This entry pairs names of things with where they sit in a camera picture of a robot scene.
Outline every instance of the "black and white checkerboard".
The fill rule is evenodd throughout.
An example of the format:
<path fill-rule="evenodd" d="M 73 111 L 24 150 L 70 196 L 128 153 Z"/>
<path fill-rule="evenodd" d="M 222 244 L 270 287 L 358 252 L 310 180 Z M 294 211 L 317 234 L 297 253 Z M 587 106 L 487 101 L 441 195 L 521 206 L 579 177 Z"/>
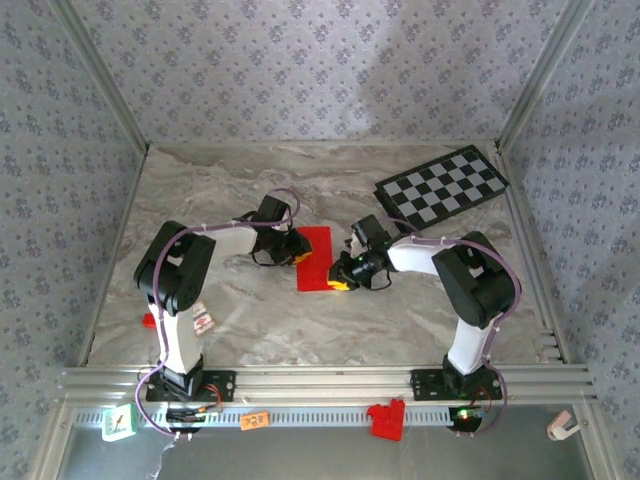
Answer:
<path fill-rule="evenodd" d="M 470 145 L 376 183 L 387 213 L 423 230 L 500 195 L 509 183 Z"/>

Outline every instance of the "metal base plate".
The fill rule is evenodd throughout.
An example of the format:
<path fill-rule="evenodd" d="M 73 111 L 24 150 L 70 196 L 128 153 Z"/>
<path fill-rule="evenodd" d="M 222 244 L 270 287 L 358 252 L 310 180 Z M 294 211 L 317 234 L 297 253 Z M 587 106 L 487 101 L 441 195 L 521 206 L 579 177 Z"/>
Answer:
<path fill-rule="evenodd" d="M 413 390 L 413 399 L 417 402 L 433 401 L 433 400 L 460 400 L 460 397 L 454 395 L 444 383 L 442 376 L 443 370 L 439 369 L 417 369 L 411 371 L 411 389 Z M 477 380 L 479 388 L 484 388 L 491 400 L 502 399 L 502 388 L 498 376 L 489 369 L 481 369 L 477 372 Z M 478 395 L 477 400 L 489 400 Z"/>
<path fill-rule="evenodd" d="M 214 392 L 204 388 L 205 385 L 213 384 L 218 387 L 222 395 L 221 401 L 232 402 L 233 393 L 236 389 L 236 372 L 233 370 L 204 370 L 202 373 L 202 387 L 191 400 L 197 403 L 215 403 L 217 398 Z M 155 374 L 149 379 L 147 387 L 147 402 L 182 402 L 179 396 L 171 392 L 160 380 L 160 375 Z"/>

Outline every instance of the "gray marble tabletop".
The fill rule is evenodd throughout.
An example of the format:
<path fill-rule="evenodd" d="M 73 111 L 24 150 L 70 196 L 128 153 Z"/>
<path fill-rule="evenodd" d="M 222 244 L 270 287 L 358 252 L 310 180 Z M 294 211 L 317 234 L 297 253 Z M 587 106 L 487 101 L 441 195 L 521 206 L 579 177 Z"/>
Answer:
<path fill-rule="evenodd" d="M 155 363 L 156 332 L 141 325 L 147 305 L 133 272 L 166 220 L 216 224 L 257 208 L 275 187 L 293 187 L 296 225 L 331 227 L 334 256 L 350 225 L 384 210 L 374 183 L 453 151 L 447 146 L 251 145 L 152 148 L 117 252 L 89 364 Z M 524 295 L 492 352 L 496 362 L 536 363 L 542 346 L 504 196 L 427 229 L 425 236 L 483 232 L 515 268 Z M 263 268 L 247 255 L 214 260 L 202 299 L 217 325 L 202 337 L 207 365 L 439 364 L 456 315 L 441 283 L 395 274 L 380 292 L 296 290 L 295 267 Z"/>

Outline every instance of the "purple cable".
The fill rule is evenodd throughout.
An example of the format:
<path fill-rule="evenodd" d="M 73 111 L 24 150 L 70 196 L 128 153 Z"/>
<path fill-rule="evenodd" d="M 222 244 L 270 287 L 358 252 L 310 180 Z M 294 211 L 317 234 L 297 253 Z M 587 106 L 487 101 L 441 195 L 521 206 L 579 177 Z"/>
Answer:
<path fill-rule="evenodd" d="M 151 416 L 144 409 L 142 405 L 142 400 L 140 400 L 140 391 L 142 390 L 142 386 L 149 380 L 149 378 L 151 378 L 152 375 L 159 372 L 162 369 L 162 367 L 166 365 L 167 358 L 169 357 L 169 345 L 167 340 L 167 332 L 164 328 L 164 310 L 161 307 L 162 304 L 160 302 L 160 293 L 158 289 L 158 283 L 160 280 L 160 268 L 162 267 L 162 263 L 167 257 L 167 254 L 169 253 L 169 250 L 171 249 L 171 247 L 173 247 L 173 245 L 178 240 L 180 240 L 183 236 L 189 233 L 216 232 L 219 230 L 225 230 L 227 228 L 237 228 L 237 227 L 277 227 L 278 225 L 290 223 L 295 218 L 295 216 L 298 215 L 298 213 L 300 212 L 300 197 L 298 196 L 298 194 L 296 194 L 293 190 L 289 188 L 274 188 L 269 193 L 267 193 L 267 195 L 271 195 L 272 193 L 276 193 L 276 192 L 287 193 L 291 195 L 296 201 L 296 208 L 293 210 L 293 212 L 289 214 L 288 217 L 282 220 L 279 220 L 277 222 L 250 222 L 250 221 L 249 222 L 231 222 L 231 223 L 225 223 L 221 225 L 211 225 L 211 226 L 202 225 L 199 227 L 185 228 L 184 230 L 181 230 L 178 233 L 176 233 L 171 238 L 171 240 L 167 242 L 167 244 L 164 246 L 164 248 L 160 252 L 160 255 L 158 256 L 155 269 L 153 270 L 153 301 L 158 306 L 158 318 L 156 319 L 156 321 L 158 322 L 158 326 L 160 328 L 160 334 L 162 335 L 162 344 L 163 344 L 162 346 L 164 347 L 165 354 L 164 354 L 164 358 L 160 361 L 160 363 L 154 369 L 148 372 L 144 377 L 142 377 L 142 379 L 136 386 L 135 400 L 136 400 L 136 405 L 138 406 L 138 411 L 142 414 L 144 419 L 149 423 L 149 425 L 151 425 L 155 430 L 162 433 L 163 435 L 173 437 L 175 434 L 169 430 L 165 430 L 156 422 L 154 422 Z"/>
<path fill-rule="evenodd" d="M 470 247 L 475 250 L 479 250 L 480 252 L 487 254 L 488 256 L 493 258 L 496 262 L 498 262 L 500 265 L 502 265 L 502 267 L 504 267 L 505 271 L 509 275 L 509 278 L 513 282 L 513 287 L 515 289 L 513 303 L 507 309 L 506 312 L 504 312 L 502 315 L 500 315 L 498 318 L 494 320 L 493 325 L 491 326 L 491 332 L 489 332 L 489 335 L 487 336 L 487 340 L 484 344 L 484 348 L 482 349 L 482 365 L 484 365 L 486 368 L 488 368 L 498 376 L 498 380 L 500 381 L 500 384 L 502 386 L 502 398 L 503 398 L 502 409 L 498 413 L 498 416 L 493 420 L 493 422 L 491 422 L 491 424 L 489 424 L 488 427 L 483 428 L 479 432 L 469 434 L 469 436 L 473 437 L 475 435 L 488 433 L 494 428 L 496 428 L 496 426 L 504 416 L 505 412 L 507 411 L 507 397 L 508 397 L 507 384 L 504 380 L 504 376 L 496 367 L 494 367 L 489 363 L 489 350 L 491 350 L 491 344 L 493 343 L 493 340 L 496 334 L 498 333 L 498 330 L 500 329 L 500 324 L 502 324 L 502 322 L 504 322 L 509 316 L 511 316 L 511 314 L 515 312 L 516 308 L 518 308 L 518 304 L 520 303 L 520 299 L 522 297 L 522 287 L 520 286 L 520 281 L 518 280 L 518 276 L 516 275 L 516 272 L 513 271 L 513 268 L 511 268 L 511 266 L 504 260 L 504 258 L 502 258 L 500 255 L 498 255 L 496 252 L 494 252 L 490 248 L 487 248 L 484 245 L 480 245 L 479 243 L 471 242 L 469 240 L 463 240 L 461 238 L 456 238 L 456 239 L 443 238 L 441 240 L 438 240 L 438 239 L 431 239 L 431 238 L 416 238 L 416 237 L 412 239 L 412 242 L 418 245 L 428 245 L 428 246 L 464 245 L 465 247 Z"/>

